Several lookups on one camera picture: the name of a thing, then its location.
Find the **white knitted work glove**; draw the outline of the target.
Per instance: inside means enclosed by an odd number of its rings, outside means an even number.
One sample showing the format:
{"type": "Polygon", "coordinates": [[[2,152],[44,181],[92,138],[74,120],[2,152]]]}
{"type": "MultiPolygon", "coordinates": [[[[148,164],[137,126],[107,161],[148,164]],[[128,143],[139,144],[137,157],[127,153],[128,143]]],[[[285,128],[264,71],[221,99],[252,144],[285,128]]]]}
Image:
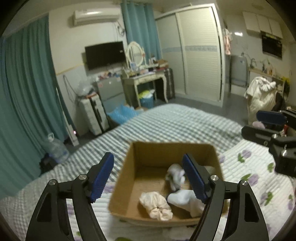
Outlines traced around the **white knitted work glove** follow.
{"type": "Polygon", "coordinates": [[[193,190],[180,189],[166,198],[169,204],[188,211],[192,218],[200,217],[205,205],[197,199],[193,190]]]}

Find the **cream cloth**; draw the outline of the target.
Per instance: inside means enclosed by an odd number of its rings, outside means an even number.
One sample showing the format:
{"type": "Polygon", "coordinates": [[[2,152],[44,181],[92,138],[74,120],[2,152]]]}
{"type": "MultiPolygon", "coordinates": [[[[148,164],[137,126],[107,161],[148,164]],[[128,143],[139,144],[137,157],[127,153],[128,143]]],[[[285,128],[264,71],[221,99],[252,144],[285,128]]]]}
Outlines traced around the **cream cloth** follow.
{"type": "Polygon", "coordinates": [[[139,202],[152,219],[169,221],[173,218],[171,207],[159,192],[143,192],[140,195],[139,202]]]}

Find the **white laundry bag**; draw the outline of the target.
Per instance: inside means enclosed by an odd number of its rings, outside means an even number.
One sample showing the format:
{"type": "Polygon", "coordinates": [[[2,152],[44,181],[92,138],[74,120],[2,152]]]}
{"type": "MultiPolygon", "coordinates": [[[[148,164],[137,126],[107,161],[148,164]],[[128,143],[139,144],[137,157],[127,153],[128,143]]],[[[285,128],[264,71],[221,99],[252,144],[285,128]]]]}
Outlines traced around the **white laundry bag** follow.
{"type": "Polygon", "coordinates": [[[247,99],[248,124],[257,121],[258,111],[280,111],[287,107],[283,94],[277,89],[275,81],[265,77],[255,77],[244,94],[247,99]]]}

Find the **grey washing machine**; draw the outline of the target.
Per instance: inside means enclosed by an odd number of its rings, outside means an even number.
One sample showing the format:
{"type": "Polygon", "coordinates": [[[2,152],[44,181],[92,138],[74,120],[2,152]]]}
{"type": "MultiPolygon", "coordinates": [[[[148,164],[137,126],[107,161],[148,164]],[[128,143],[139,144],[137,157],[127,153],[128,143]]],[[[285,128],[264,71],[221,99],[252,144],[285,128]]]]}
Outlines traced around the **grey washing machine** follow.
{"type": "Polygon", "coordinates": [[[248,63],[245,56],[231,55],[230,80],[233,85],[247,87],[249,76],[248,63]]]}

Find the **black range hood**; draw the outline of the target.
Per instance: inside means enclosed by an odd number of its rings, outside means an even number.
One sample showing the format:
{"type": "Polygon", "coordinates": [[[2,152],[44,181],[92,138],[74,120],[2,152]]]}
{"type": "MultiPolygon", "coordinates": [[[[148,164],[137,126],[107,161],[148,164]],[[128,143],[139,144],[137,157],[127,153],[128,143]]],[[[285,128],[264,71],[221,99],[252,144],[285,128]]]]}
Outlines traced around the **black range hood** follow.
{"type": "Polygon", "coordinates": [[[262,52],[282,59],[282,42],[274,35],[261,32],[262,52]]]}

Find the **clear water jug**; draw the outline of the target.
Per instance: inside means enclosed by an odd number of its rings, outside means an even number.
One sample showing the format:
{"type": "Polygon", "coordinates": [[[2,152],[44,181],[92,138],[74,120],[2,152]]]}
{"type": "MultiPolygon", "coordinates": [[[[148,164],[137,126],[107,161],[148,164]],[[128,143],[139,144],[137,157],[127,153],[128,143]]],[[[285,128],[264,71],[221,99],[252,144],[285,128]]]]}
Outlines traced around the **clear water jug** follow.
{"type": "Polygon", "coordinates": [[[53,133],[49,133],[44,139],[42,147],[58,164],[65,162],[69,157],[66,146],[59,139],[55,138],[53,133]]]}

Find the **grey striped blanket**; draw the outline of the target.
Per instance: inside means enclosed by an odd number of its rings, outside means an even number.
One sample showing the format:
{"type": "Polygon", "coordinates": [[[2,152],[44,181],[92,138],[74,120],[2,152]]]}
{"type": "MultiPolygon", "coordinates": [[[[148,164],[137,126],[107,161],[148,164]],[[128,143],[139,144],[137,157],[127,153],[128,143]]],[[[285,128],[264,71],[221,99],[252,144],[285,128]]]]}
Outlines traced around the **grey striped blanket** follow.
{"type": "Polygon", "coordinates": [[[115,163],[110,180],[116,181],[125,154],[136,141],[207,143],[222,154],[242,140],[241,129],[242,125],[235,121],[180,104],[152,108],[80,147],[66,162],[32,181],[15,196],[2,199],[1,213],[12,231],[24,240],[35,205],[49,180],[63,182],[75,178],[111,152],[115,163]]]}

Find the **white rolled socks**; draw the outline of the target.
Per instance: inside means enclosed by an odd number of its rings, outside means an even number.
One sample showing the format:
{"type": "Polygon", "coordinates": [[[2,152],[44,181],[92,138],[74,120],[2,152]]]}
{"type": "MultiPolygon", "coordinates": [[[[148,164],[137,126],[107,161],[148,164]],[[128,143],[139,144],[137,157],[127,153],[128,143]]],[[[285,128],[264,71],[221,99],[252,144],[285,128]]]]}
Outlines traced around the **white rolled socks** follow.
{"type": "Polygon", "coordinates": [[[172,164],[165,176],[165,180],[168,182],[172,192],[180,190],[185,183],[185,171],[179,164],[172,164]]]}

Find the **white upper cabinets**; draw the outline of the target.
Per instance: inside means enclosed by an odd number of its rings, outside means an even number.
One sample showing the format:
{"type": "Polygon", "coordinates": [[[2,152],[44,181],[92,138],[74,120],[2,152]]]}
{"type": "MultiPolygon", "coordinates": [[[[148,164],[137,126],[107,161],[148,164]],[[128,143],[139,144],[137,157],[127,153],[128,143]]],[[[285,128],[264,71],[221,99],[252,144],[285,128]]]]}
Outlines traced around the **white upper cabinets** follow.
{"type": "Polygon", "coordinates": [[[242,14],[246,29],[249,32],[257,34],[267,33],[276,36],[277,38],[283,39],[280,24],[276,20],[247,11],[243,11],[242,14]]]}

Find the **white suitcase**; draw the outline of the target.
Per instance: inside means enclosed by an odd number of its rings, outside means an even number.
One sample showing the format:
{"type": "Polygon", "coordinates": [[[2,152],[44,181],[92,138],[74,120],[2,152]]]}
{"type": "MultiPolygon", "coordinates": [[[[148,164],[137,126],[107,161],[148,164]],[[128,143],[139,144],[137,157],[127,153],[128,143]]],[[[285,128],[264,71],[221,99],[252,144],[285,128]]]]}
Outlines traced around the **white suitcase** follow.
{"type": "Polygon", "coordinates": [[[88,124],[90,131],[95,135],[101,135],[110,128],[109,122],[98,94],[79,101],[79,107],[88,124]]]}

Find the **white sliding wardrobe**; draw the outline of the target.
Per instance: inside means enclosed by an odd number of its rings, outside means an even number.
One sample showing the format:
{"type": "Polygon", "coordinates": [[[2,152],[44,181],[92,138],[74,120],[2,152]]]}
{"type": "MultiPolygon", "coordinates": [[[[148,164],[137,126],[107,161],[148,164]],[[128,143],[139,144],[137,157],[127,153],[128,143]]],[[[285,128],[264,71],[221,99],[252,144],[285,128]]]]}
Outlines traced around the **white sliding wardrobe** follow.
{"type": "Polygon", "coordinates": [[[215,4],[175,9],[156,17],[162,58],[173,71],[177,97],[222,107],[225,51],[215,4]]]}

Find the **teal left curtain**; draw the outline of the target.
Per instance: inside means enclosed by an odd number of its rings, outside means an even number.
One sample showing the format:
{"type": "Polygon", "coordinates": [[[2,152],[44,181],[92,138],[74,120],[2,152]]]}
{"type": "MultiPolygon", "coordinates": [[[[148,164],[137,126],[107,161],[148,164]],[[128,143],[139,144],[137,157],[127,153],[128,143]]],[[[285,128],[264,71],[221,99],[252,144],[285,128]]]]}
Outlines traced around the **teal left curtain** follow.
{"type": "Polygon", "coordinates": [[[68,137],[57,94],[49,18],[1,37],[1,198],[16,195],[41,174],[45,137],[68,137]]]}

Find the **dark suitcase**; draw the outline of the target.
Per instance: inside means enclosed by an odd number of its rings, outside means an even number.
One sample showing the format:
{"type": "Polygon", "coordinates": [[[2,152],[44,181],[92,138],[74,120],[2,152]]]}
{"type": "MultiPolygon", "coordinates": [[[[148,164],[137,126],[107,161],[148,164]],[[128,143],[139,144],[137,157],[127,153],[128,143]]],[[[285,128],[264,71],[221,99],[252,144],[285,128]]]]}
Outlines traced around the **dark suitcase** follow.
{"type": "Polygon", "coordinates": [[[174,85],[174,75],[171,68],[166,68],[164,70],[166,77],[166,97],[167,99],[175,98],[175,85],[174,85]]]}

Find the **blue plastic bag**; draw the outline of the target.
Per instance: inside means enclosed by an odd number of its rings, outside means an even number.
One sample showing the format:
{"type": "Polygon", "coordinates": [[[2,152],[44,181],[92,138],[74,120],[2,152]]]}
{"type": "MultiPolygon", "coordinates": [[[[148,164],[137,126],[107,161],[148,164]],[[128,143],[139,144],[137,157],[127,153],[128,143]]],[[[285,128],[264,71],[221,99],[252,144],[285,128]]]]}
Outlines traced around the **blue plastic bag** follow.
{"type": "Polygon", "coordinates": [[[134,109],[134,107],[120,105],[115,108],[113,111],[107,113],[107,116],[110,117],[118,125],[122,125],[128,120],[140,115],[143,113],[143,109],[134,109]]]}

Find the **grey mini fridge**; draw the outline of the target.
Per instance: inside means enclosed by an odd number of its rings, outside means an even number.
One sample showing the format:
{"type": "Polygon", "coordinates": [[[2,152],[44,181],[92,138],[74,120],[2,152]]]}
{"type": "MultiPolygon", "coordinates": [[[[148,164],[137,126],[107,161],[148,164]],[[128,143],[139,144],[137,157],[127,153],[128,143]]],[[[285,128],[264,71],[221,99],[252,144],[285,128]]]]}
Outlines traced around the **grey mini fridge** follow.
{"type": "Polygon", "coordinates": [[[107,113],[126,104],[123,85],[119,77],[111,77],[93,83],[107,113]]]}

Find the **white dressing table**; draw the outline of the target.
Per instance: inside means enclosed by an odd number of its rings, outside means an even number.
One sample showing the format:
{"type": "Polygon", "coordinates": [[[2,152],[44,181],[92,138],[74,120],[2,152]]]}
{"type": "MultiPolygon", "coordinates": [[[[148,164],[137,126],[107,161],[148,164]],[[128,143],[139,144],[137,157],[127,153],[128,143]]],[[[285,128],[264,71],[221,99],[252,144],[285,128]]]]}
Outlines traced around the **white dressing table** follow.
{"type": "Polygon", "coordinates": [[[126,103],[132,107],[141,107],[139,94],[144,90],[154,89],[154,99],[157,99],[156,82],[163,83],[163,101],[168,103],[167,99],[167,79],[165,71],[149,72],[143,75],[130,76],[131,72],[123,70],[121,72],[121,82],[125,94],[126,103]]]}

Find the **oval vanity mirror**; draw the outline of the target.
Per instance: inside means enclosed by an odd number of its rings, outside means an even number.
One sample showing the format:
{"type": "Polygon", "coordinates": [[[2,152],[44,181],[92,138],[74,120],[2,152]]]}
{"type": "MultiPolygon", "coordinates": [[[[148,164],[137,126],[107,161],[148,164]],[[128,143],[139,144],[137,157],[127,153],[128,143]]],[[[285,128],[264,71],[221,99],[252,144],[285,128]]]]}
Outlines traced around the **oval vanity mirror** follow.
{"type": "Polygon", "coordinates": [[[147,65],[144,48],[136,41],[128,44],[125,56],[131,70],[143,69],[147,65]]]}

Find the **teal window curtain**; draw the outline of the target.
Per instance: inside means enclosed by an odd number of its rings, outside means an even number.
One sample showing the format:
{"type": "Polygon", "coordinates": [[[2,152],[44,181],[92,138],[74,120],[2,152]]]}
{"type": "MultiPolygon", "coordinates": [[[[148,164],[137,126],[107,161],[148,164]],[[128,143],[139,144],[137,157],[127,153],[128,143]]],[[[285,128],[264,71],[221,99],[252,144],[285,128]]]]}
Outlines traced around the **teal window curtain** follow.
{"type": "Polygon", "coordinates": [[[145,59],[162,58],[159,36],[150,3],[122,1],[121,12],[125,24],[126,37],[129,43],[135,41],[144,48],[145,59]]]}

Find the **white air conditioner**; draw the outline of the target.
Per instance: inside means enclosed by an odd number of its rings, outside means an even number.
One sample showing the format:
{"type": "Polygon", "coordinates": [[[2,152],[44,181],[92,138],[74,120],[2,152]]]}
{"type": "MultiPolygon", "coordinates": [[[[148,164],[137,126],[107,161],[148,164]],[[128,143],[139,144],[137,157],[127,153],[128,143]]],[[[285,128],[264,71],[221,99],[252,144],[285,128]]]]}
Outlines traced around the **white air conditioner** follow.
{"type": "Polygon", "coordinates": [[[119,8],[76,10],[73,13],[73,25],[116,22],[120,17],[119,8]]]}

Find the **black wall television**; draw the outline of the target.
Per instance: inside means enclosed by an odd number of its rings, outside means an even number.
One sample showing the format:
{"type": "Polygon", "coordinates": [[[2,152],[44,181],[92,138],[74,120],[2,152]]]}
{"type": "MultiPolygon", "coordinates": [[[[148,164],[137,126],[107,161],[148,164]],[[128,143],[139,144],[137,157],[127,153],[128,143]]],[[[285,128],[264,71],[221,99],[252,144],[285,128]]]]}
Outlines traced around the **black wall television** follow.
{"type": "Polygon", "coordinates": [[[123,42],[109,42],[85,47],[89,70],[106,67],[126,60],[123,42]]]}

